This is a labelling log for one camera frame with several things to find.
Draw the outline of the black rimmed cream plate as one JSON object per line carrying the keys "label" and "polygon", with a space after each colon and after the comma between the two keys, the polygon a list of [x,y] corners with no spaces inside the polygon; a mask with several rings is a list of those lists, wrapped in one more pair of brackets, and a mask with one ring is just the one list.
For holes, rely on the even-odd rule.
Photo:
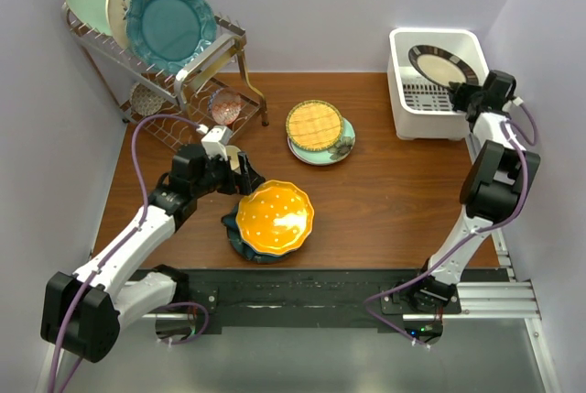
{"label": "black rimmed cream plate", "polygon": [[472,67],[451,52],[432,45],[415,45],[407,52],[412,67],[425,79],[449,89],[453,83],[478,85]]}

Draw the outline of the white plastic bin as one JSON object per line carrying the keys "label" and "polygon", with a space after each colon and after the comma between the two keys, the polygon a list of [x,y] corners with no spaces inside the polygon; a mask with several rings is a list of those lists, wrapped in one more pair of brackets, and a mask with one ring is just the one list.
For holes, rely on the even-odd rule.
{"label": "white plastic bin", "polygon": [[467,62],[480,84],[488,74],[488,66],[478,38],[461,28],[398,27],[389,33],[389,45],[387,80],[397,136],[465,138],[469,127],[464,114],[452,110],[446,88],[428,81],[412,67],[407,52],[415,45],[445,49]]}

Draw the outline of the orange dotted scalloped plate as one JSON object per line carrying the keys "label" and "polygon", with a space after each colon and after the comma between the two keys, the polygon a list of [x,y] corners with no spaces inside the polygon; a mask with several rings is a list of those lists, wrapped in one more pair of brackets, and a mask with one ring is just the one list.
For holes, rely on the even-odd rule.
{"label": "orange dotted scalloped plate", "polygon": [[236,223],[242,235],[260,224],[314,223],[315,210],[308,194],[288,181],[268,180],[238,205]]}

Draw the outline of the teal dotted scalloped plate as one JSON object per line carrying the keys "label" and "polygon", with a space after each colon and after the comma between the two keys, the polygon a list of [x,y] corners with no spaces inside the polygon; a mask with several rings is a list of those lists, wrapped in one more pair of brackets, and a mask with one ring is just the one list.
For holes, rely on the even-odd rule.
{"label": "teal dotted scalloped plate", "polygon": [[260,224],[241,234],[242,240],[255,252],[271,256],[283,256],[298,251],[313,232],[310,224]]}

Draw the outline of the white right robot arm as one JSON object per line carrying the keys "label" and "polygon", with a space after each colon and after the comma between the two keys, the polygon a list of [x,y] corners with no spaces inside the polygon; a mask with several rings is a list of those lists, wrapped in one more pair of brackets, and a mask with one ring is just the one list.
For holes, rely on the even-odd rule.
{"label": "white right robot arm", "polygon": [[515,77],[502,71],[490,71],[480,86],[450,84],[450,101],[466,114],[481,148],[461,187],[461,212],[447,239],[415,278],[385,293],[385,302],[404,302],[420,313],[449,306],[483,240],[521,213],[541,157],[532,149],[536,137],[527,136],[509,114],[513,106],[524,107],[515,89]]}

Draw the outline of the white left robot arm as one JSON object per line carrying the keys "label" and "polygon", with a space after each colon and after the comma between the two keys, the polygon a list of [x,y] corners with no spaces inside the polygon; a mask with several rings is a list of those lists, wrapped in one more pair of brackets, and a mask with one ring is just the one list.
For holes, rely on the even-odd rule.
{"label": "white left robot arm", "polygon": [[51,277],[45,289],[40,336],[87,361],[102,360],[119,333],[156,309],[183,311],[189,277],[166,265],[154,267],[133,287],[127,281],[162,243],[195,213],[199,198],[214,192],[249,195],[265,182],[244,152],[209,155],[200,144],[182,146],[132,222],[98,256],[73,274]]}

